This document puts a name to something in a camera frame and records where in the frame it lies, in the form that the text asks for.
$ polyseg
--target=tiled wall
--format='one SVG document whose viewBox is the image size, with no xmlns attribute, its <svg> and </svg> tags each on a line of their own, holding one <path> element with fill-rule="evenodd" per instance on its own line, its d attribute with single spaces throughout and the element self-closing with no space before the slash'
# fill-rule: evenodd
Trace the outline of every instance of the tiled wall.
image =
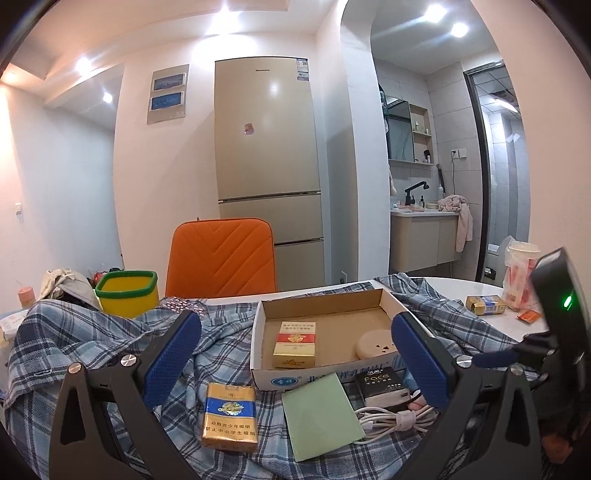
<svg viewBox="0 0 591 480">
<path fill-rule="evenodd" d="M 474 220 L 473 241 L 466 243 L 461 259 L 454 262 L 453 276 L 474 280 L 482 230 L 482 167 L 476 120 L 461 63 L 429 75 L 427 87 L 446 193 L 464 196 Z M 452 163 L 451 151 L 459 148 L 467 150 L 467 157 Z"/>
<path fill-rule="evenodd" d="M 378 74 L 378 82 L 386 95 L 406 100 L 413 105 L 429 110 L 429 122 L 433 130 L 433 109 L 431 108 L 431 98 L 429 97 L 426 79 L 418 73 L 382 60 L 375 60 L 375 69 Z M 431 134 L 435 146 L 437 143 L 436 132 L 432 131 Z M 436 164 L 438 158 L 437 148 L 434 147 L 434 150 L 431 153 Z M 392 161 L 390 162 L 390 171 L 394 178 L 394 186 L 398 192 L 394 198 L 400 200 L 401 203 L 404 203 L 404 189 L 420 181 L 426 181 L 430 188 L 428 190 L 417 189 L 413 191 L 417 203 L 421 199 L 421 195 L 423 195 L 425 201 L 435 202 L 439 199 L 437 195 L 439 177 L 434 166 L 410 162 L 406 165 L 399 161 Z"/>
<path fill-rule="evenodd" d="M 501 113 L 484 115 L 491 167 L 489 243 L 511 235 L 527 242 L 530 232 L 530 175 L 521 120 Z"/>
</svg>

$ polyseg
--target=metal screw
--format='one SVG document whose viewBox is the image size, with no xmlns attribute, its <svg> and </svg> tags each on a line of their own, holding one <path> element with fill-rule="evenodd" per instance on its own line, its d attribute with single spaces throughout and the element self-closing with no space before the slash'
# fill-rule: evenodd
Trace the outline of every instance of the metal screw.
<svg viewBox="0 0 591 480">
<path fill-rule="evenodd" d="M 68 371 L 69 371 L 71 374 L 76 374 L 76 373 L 78 373 L 80 370 L 82 370 L 82 364 L 81 364 L 80 362 L 75 362 L 75 363 L 71 364 L 71 365 L 68 367 Z"/>
<path fill-rule="evenodd" d="M 509 367 L 509 370 L 511 370 L 511 373 L 513 375 L 523 375 L 523 369 L 517 364 L 511 365 Z"/>
<path fill-rule="evenodd" d="M 459 367 L 470 368 L 472 366 L 472 357 L 470 355 L 460 355 L 456 358 Z"/>
<path fill-rule="evenodd" d="M 136 361 L 138 361 L 138 358 L 134 354 L 130 353 L 121 359 L 121 365 L 124 367 L 132 367 L 135 365 Z"/>
</svg>

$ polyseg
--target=green rim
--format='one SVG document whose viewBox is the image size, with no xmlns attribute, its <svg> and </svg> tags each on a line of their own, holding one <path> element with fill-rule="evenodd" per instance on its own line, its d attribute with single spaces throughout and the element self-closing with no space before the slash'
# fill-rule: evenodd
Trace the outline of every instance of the green rim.
<svg viewBox="0 0 591 480">
<path fill-rule="evenodd" d="M 119 277 L 149 277 L 150 283 L 145 288 L 140 288 L 139 290 L 129 290 L 129 291 L 103 291 L 102 288 L 105 286 L 105 283 L 111 278 L 119 278 Z M 150 270 L 123 270 L 118 272 L 109 272 L 105 274 L 103 278 L 100 279 L 99 284 L 95 288 L 96 296 L 102 299 L 133 299 L 136 297 L 145 297 L 146 295 L 150 295 L 154 289 L 156 288 L 156 284 L 158 283 L 158 275 L 156 272 L 152 272 Z"/>
</svg>

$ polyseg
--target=plaid shirt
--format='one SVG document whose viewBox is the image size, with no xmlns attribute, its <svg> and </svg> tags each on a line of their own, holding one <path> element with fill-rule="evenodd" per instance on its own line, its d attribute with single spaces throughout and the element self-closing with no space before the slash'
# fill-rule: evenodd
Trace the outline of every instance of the plaid shirt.
<svg viewBox="0 0 591 480">
<path fill-rule="evenodd" d="M 453 354 L 496 351 L 515 343 L 460 303 L 445 299 L 424 280 L 405 274 L 379 278 Z M 369 283 L 319 294 L 369 290 Z M 208 306 L 181 302 L 202 316 L 202 338 L 158 417 L 182 455 L 204 479 L 388 479 L 412 454 L 421 436 L 396 432 L 367 445 L 347 445 L 319 458 L 296 463 L 289 441 L 281 394 L 257 393 L 259 450 L 230 453 L 200 446 L 204 401 L 209 382 L 252 385 L 249 352 L 256 303 Z M 18 450 L 42 478 L 48 478 L 49 438 L 60 382 L 74 361 L 89 369 L 113 362 L 122 352 L 140 353 L 176 318 L 175 300 L 165 300 L 131 321 L 59 301 L 42 301 L 18 331 L 9 361 L 10 385 L 5 407 L 7 430 Z M 354 384 L 345 384 L 353 408 L 362 407 Z M 109 413 L 130 464 L 145 468 L 114 407 Z"/>
</svg>

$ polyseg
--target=green notebook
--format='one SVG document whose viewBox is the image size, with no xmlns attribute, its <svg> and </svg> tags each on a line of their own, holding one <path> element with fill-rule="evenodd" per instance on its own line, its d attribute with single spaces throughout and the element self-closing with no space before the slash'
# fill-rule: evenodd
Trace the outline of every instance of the green notebook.
<svg viewBox="0 0 591 480">
<path fill-rule="evenodd" d="M 336 374 L 285 392 L 281 399 L 296 462 L 332 452 L 365 435 Z"/>
</svg>

